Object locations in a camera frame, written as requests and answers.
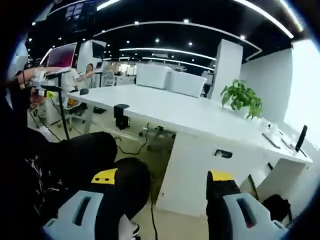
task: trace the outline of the white desk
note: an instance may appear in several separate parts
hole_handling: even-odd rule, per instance
[[[240,185],[254,169],[274,160],[284,159],[301,168],[312,163],[302,153],[292,155],[285,148],[276,149],[250,122],[206,98],[138,85],[101,87],[86,95],[73,92],[68,96],[91,106],[85,133],[90,130],[93,106],[113,110],[118,104],[130,106],[124,110],[125,116],[177,132],[156,203],[162,210],[204,215],[207,172],[211,169],[233,174]],[[233,156],[214,156],[217,149]]]

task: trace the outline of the cable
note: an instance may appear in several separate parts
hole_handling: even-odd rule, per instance
[[[32,116],[32,113],[30,112],[30,110],[28,110],[28,112],[29,112],[30,116],[32,117],[32,119],[33,119],[33,121],[34,121],[34,123],[35,123],[36,127],[39,129],[40,127],[39,127],[38,123],[36,122],[36,120],[35,120],[34,116]]]
[[[155,240],[158,240],[158,231],[156,228],[156,224],[155,224],[155,216],[154,216],[154,198],[153,198],[153,191],[154,191],[154,184],[156,183],[156,178],[154,175],[152,175],[152,173],[150,173],[150,179],[151,179],[151,218],[152,218],[152,225],[153,225],[153,229],[154,229],[154,234],[155,234]]]
[[[60,110],[55,106],[54,101],[52,99],[49,99],[49,101],[52,103],[52,106],[58,111],[59,115],[62,117],[62,115],[60,114]],[[69,124],[76,132],[78,132],[80,135],[82,135],[82,133],[79,132],[74,126],[72,126],[71,123],[69,123],[67,121],[66,121],[66,123]]]
[[[37,126],[37,128],[39,129],[40,127],[39,127],[39,125],[37,124],[37,122],[36,122],[36,120],[35,120],[34,116],[32,116],[32,114],[31,114],[30,110],[28,110],[28,112],[29,112],[30,116],[32,117],[32,119],[33,119],[33,121],[34,121],[35,125],[36,125],[36,126]],[[55,136],[55,138],[56,138],[56,139],[58,139],[58,141],[59,141],[59,142],[61,142],[61,140],[57,137],[57,135],[55,135],[55,134],[50,130],[50,128],[48,128],[48,127],[47,127],[47,125],[44,123],[44,121],[42,121],[42,119],[41,119],[39,116],[37,116],[37,117],[38,117],[38,119],[40,120],[40,122],[43,124],[43,126],[45,126],[45,127],[46,127],[46,129],[48,129],[48,130],[49,130],[49,132],[50,132],[53,136]]]
[[[132,153],[132,152],[125,152],[125,151],[122,150],[122,148],[121,148],[120,146],[118,146],[118,145],[116,145],[116,146],[120,149],[120,151],[121,151],[123,154],[138,155],[138,154],[140,153],[141,149],[148,143],[148,137],[147,137],[148,132],[149,132],[149,122],[148,122],[147,125],[146,125],[145,142],[144,142],[144,144],[140,147],[140,149],[139,149],[137,152],[134,152],[134,153]],[[115,137],[114,139],[120,139],[120,141],[122,141],[121,137],[119,137],[119,136],[118,136],[118,137]]]

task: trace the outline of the backpack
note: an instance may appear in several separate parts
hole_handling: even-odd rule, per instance
[[[291,223],[291,204],[288,200],[284,200],[281,196],[275,194],[264,200],[262,205],[269,210],[272,221],[277,220],[278,222],[282,222],[288,216]]]

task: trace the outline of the white box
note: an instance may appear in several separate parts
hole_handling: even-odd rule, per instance
[[[172,71],[166,89],[170,92],[199,98],[206,81],[207,79],[202,76]]]
[[[165,89],[171,77],[171,68],[156,64],[138,64],[136,68],[136,84],[157,89]]]

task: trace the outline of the ceiling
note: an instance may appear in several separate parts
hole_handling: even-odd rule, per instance
[[[55,4],[51,12],[57,11],[48,15],[46,20],[30,27],[28,37],[32,38],[32,41],[27,41],[30,58],[33,60],[42,58],[52,46],[82,43],[83,39],[95,39],[109,44],[110,47],[106,47],[105,50],[105,58],[112,55],[112,58],[118,59],[124,55],[124,57],[134,57],[136,61],[143,60],[143,57],[152,57],[152,53],[156,52],[150,50],[120,52],[119,49],[165,48],[215,58],[221,39],[226,39],[243,46],[243,62],[246,62],[246,59],[257,53],[258,49],[262,52],[250,60],[291,47],[292,39],[277,26],[234,0],[119,0],[99,11],[97,6],[106,0],[88,0],[84,2],[80,18],[67,21],[67,7],[59,8],[72,2],[75,1],[63,0]],[[275,4],[276,1],[250,0],[250,2],[276,18],[294,36],[298,35],[298,29],[280,5]],[[189,23],[185,24],[184,19],[188,19]],[[252,44],[242,41],[239,38],[241,35]],[[184,53],[161,52],[161,54],[167,54],[172,60],[205,67],[214,63],[210,59]],[[201,74],[204,70],[189,65],[186,65],[186,68],[188,72],[194,74]]]

